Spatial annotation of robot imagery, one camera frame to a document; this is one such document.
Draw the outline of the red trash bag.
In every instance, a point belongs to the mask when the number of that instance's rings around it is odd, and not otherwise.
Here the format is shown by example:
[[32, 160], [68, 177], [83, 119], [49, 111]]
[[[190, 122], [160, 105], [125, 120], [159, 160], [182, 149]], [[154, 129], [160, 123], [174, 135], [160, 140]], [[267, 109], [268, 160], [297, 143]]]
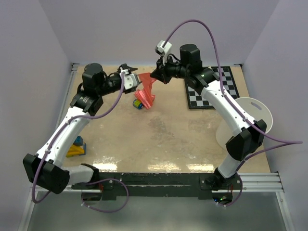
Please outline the red trash bag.
[[150, 109], [153, 106], [155, 95], [152, 94], [152, 86], [156, 81], [155, 78], [150, 76], [151, 73], [139, 74], [139, 79], [142, 82], [142, 89], [136, 90], [134, 96], [139, 100], [146, 109]]

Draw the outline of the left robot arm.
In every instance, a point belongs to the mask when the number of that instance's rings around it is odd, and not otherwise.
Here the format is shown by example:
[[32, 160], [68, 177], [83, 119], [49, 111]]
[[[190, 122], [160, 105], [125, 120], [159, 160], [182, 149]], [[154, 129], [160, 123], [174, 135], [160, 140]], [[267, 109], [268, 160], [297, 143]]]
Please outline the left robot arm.
[[54, 194], [61, 193], [67, 185], [83, 183], [89, 189], [100, 183], [98, 169], [81, 164], [64, 169], [63, 161], [83, 128], [98, 119], [97, 112], [103, 105], [103, 96], [118, 91], [120, 94], [134, 92], [140, 81], [136, 68], [127, 64], [107, 75], [98, 63], [88, 64], [82, 74], [70, 107], [59, 127], [36, 154], [27, 154], [23, 165], [33, 186], [40, 186]]

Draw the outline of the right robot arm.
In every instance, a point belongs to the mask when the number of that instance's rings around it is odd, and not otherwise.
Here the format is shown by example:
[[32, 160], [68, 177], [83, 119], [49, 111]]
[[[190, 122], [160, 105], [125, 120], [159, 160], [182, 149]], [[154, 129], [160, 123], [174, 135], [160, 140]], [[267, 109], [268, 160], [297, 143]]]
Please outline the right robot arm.
[[262, 119], [255, 120], [221, 87], [216, 73], [203, 66], [196, 45], [182, 45], [179, 60], [172, 58], [171, 47], [171, 43], [164, 40], [158, 43], [155, 51], [160, 58], [150, 76], [164, 84], [169, 83], [173, 77], [186, 80], [225, 120], [232, 132], [226, 142], [227, 156], [215, 169], [209, 183], [214, 188], [226, 189], [244, 158], [262, 145], [267, 124]]

